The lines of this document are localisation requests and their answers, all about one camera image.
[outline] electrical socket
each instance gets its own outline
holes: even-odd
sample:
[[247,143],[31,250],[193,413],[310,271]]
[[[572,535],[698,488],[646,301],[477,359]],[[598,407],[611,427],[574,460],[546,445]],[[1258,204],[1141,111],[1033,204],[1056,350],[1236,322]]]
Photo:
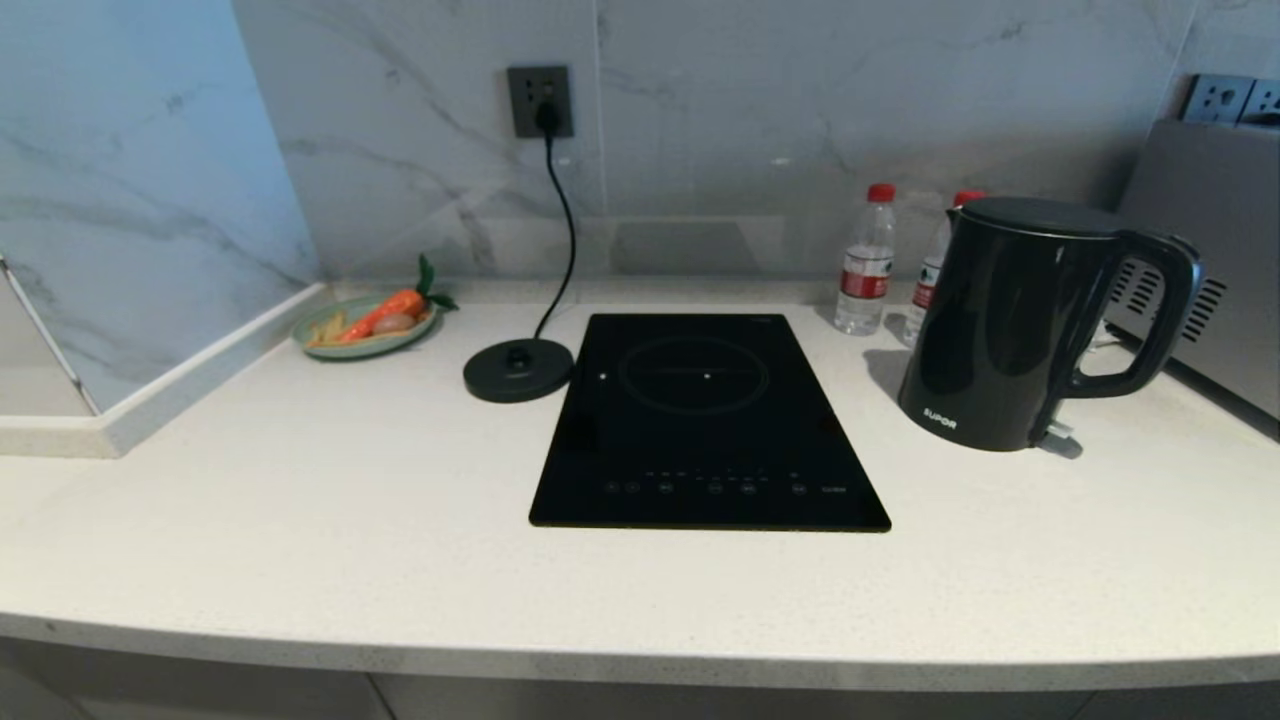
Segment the electrical socket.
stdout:
[[1251,77],[1196,76],[1181,118],[1188,123],[1234,126],[1244,113],[1244,100],[1252,88]]
[[1280,79],[1260,79],[1253,83],[1253,92],[1244,101],[1244,114],[1240,115],[1240,124],[1263,124],[1271,120],[1274,124],[1280,117]]
[[544,101],[549,101],[559,114],[561,127],[556,137],[573,137],[567,65],[507,68],[507,90],[511,91],[511,118],[516,137],[543,137],[534,118]]

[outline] black kettle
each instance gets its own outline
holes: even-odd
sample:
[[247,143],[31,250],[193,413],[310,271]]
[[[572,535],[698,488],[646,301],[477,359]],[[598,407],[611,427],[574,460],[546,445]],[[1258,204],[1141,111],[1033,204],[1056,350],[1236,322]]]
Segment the black kettle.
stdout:
[[[1164,366],[1202,278],[1188,242],[1051,200],[984,197],[948,213],[951,246],[897,397],[916,424],[1020,450],[1043,439],[1064,398],[1128,395]],[[1085,375],[1080,356],[1129,258],[1164,275],[1160,310],[1128,370]]]

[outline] carrot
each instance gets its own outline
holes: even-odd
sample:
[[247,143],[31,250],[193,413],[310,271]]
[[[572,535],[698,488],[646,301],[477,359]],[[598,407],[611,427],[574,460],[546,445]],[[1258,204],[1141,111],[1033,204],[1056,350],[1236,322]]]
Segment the carrot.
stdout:
[[387,315],[403,313],[404,315],[416,318],[425,309],[426,301],[422,300],[422,296],[419,295],[416,290],[402,290],[388,297],[381,305],[374,309],[372,313],[356,320],[355,325],[351,325],[347,328],[347,332],[338,336],[338,342],[352,342],[371,336],[374,333],[374,325],[376,325],[378,320],[381,320]]

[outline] black glass cooktop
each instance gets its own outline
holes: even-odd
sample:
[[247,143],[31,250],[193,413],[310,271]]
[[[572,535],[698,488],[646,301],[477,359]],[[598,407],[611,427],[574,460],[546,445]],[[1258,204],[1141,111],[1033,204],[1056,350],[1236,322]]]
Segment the black glass cooktop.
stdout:
[[782,315],[593,315],[529,519],[890,529]]

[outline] bottle label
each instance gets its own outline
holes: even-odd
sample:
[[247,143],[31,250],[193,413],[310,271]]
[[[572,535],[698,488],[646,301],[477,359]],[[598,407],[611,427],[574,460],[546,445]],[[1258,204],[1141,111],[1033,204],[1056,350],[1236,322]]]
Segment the bottle label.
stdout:
[[920,268],[920,279],[915,283],[915,295],[911,296],[911,305],[916,307],[929,309],[929,304],[933,302],[933,288],[938,284],[938,273],[942,268],[937,265],[929,265],[928,263]]
[[893,272],[893,259],[867,260],[845,255],[845,274],[840,279],[840,290],[845,295],[874,300],[888,292],[888,275]]

